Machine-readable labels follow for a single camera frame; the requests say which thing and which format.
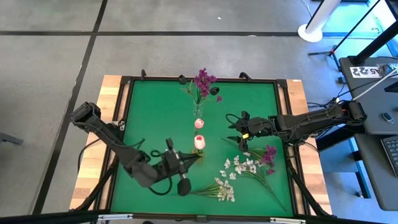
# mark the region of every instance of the desk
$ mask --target desk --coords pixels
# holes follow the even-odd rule
[[[377,64],[383,63],[397,63],[397,60],[382,57],[369,58],[363,66],[375,67]],[[349,68],[355,66],[347,58],[341,58],[340,64],[350,90],[370,80],[375,80],[375,78],[353,78]],[[398,210],[398,194],[396,192],[398,178],[394,176],[392,167],[381,144],[381,139],[386,137],[383,134],[398,134],[398,123],[389,124],[379,116],[380,113],[388,112],[395,120],[398,119],[398,112],[394,112],[394,109],[398,107],[395,100],[398,94],[386,93],[384,91],[385,87],[396,81],[398,79],[388,78],[358,99],[365,113],[368,114],[368,118],[363,126],[340,128],[321,139],[317,139],[318,150],[322,151],[341,141],[354,137],[369,174],[377,202],[383,210]],[[355,90],[352,92],[352,96],[358,96],[370,86],[371,84]]]

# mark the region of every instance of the green felt surface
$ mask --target green felt surface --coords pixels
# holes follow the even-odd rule
[[[220,137],[237,136],[238,132],[228,129],[226,113],[240,116],[246,110],[251,117],[277,114],[273,84],[264,83],[217,83],[221,103],[215,100],[204,102],[204,127],[200,134],[206,140],[206,156],[202,162],[194,164],[188,173],[192,190],[202,188],[214,182],[220,176],[224,162],[233,161],[240,155],[241,162],[246,158],[237,147],[221,140]],[[178,82],[135,81],[131,105],[126,124],[124,143],[134,144],[142,138],[146,141],[141,149],[148,154],[153,149],[164,151],[165,139],[171,137],[177,151],[190,152],[193,149],[193,100],[181,90]],[[273,199],[271,193],[259,182],[247,177],[229,180],[235,191],[235,202],[219,202],[216,198],[199,195],[177,195],[179,177],[173,177],[173,190],[166,196],[157,196],[142,188],[131,179],[122,167],[118,169],[114,189],[112,212],[134,213],[174,213],[202,215],[247,215],[281,216],[293,215],[289,185],[286,174],[282,141],[277,137],[256,138],[250,141],[250,147],[265,147],[266,144],[278,148],[275,158],[276,173],[266,177],[276,196],[284,205],[286,212]],[[153,158],[151,164],[158,162]],[[153,185],[158,192],[167,190],[169,182],[161,181]]]

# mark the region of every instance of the gray floor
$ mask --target gray floor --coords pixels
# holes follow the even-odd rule
[[[312,12],[319,4],[308,3]],[[0,30],[92,30],[100,5],[100,0],[3,0]],[[364,4],[342,4],[324,32],[349,31],[366,9]],[[309,18],[300,0],[109,0],[100,30],[295,32]],[[374,32],[373,18],[365,23],[358,32]],[[0,216],[29,213],[88,39],[0,35],[0,131],[24,139],[22,146],[0,144]],[[307,53],[330,50],[339,41],[324,38],[312,44],[298,37],[97,37],[76,105],[96,101],[103,75],[138,75],[142,68],[151,76],[194,75],[203,67],[219,77],[236,77],[245,71],[256,78],[301,79],[307,100],[322,103],[340,90],[335,81],[341,74],[332,59],[308,57]],[[355,55],[370,41],[348,39],[337,56]],[[383,47],[376,55],[390,53]],[[85,141],[84,132],[70,126],[44,212],[68,210],[77,155]],[[375,201],[348,197],[331,184],[335,179],[326,175],[335,215],[378,221],[376,215],[384,214],[376,210]],[[360,206],[363,203],[370,205],[359,209],[364,208]]]

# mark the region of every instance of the black frame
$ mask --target black frame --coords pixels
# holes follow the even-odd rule
[[[113,120],[116,120],[119,114],[119,107],[121,105],[121,98],[122,98],[122,93],[124,91],[124,88],[126,86],[126,83],[129,82],[129,90],[127,93],[127,98],[125,102],[125,107],[124,107],[124,113],[123,113],[123,118],[121,121],[124,121],[124,123],[127,123],[127,115],[129,114],[129,109],[130,109],[130,104],[131,104],[131,98],[132,98],[132,91],[134,88],[134,82],[138,80],[145,80],[145,81],[170,81],[170,82],[177,82],[178,77],[147,77],[145,71],[141,72],[141,76],[130,76],[130,77],[125,77],[123,76],[121,79],[121,84],[119,86],[119,92],[118,92],[118,97],[116,101],[116,106],[114,109],[114,114],[113,114]],[[193,80],[193,77],[187,77],[187,80]],[[282,106],[280,102],[280,95],[279,95],[279,87],[282,88],[284,92],[284,101],[286,105],[286,110],[287,114],[292,114],[292,109],[290,105],[290,98],[289,98],[289,91],[287,89],[287,82],[286,80],[275,80],[275,79],[244,79],[244,78],[218,78],[217,82],[228,82],[228,83],[264,83],[264,84],[273,84],[274,86],[274,93],[275,93],[275,102],[277,104],[277,111],[278,114],[282,114]],[[288,152],[287,146],[284,144],[283,145],[283,150],[285,155]],[[300,160],[300,154],[299,154],[299,148],[295,147],[294,151],[297,153],[298,156],[295,157],[295,163],[297,166],[297,172],[300,177],[300,179],[304,183],[304,178],[303,178],[303,170],[302,170],[302,165],[301,165],[301,160]],[[109,157],[111,155],[111,150],[107,147],[106,152],[105,152],[105,157],[103,161],[103,168],[101,171],[101,175],[99,178],[102,178],[104,173],[106,172],[106,169],[109,166],[110,160]],[[287,168],[287,163],[286,164],[286,172],[287,172],[287,180],[289,184],[289,192],[290,192],[290,199],[292,203],[292,210],[293,210],[293,217],[296,217],[297,215],[301,215],[298,213],[298,208],[297,208],[297,199],[296,199],[296,194],[295,194],[295,188],[294,188],[294,180],[293,178],[289,175],[288,173],[288,168]],[[111,204],[113,201],[113,193],[114,193],[114,186],[116,184],[116,177],[118,174],[118,167],[115,169],[114,174],[111,176],[111,182],[109,185],[109,190],[108,190],[108,196],[106,198],[106,207],[105,209],[111,210]],[[100,194],[98,194],[96,200],[95,200],[95,206],[94,210],[99,209],[100,205],[100,199],[101,199],[102,191]],[[309,204],[306,201],[305,197],[302,195],[302,202],[303,202],[303,209],[304,209],[304,215],[310,215],[310,209],[309,209]],[[266,216],[261,216],[261,217],[250,217],[250,216],[228,216],[228,215],[187,215],[187,214],[158,214],[158,213],[133,213],[134,218],[143,218],[143,219],[166,219],[166,220],[193,220],[197,222],[208,222],[208,221],[234,221],[234,222],[269,222],[270,217]]]

